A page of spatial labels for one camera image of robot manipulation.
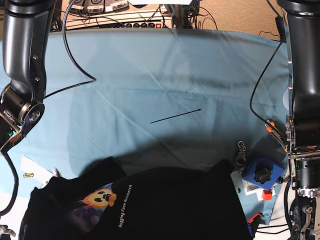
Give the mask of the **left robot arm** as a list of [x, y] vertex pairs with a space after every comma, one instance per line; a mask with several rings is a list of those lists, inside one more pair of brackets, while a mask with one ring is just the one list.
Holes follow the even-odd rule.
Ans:
[[295, 191], [291, 239], [320, 238], [320, 2], [279, 0], [291, 60], [286, 117], [290, 184]]

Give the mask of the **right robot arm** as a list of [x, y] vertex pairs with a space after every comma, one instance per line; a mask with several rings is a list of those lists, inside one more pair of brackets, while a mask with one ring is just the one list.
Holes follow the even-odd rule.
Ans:
[[2, 62], [10, 83], [0, 93], [0, 154], [8, 163], [14, 185], [0, 215], [14, 206], [19, 177], [8, 155], [42, 118], [47, 75], [45, 56], [56, 1], [7, 0], [4, 6]]

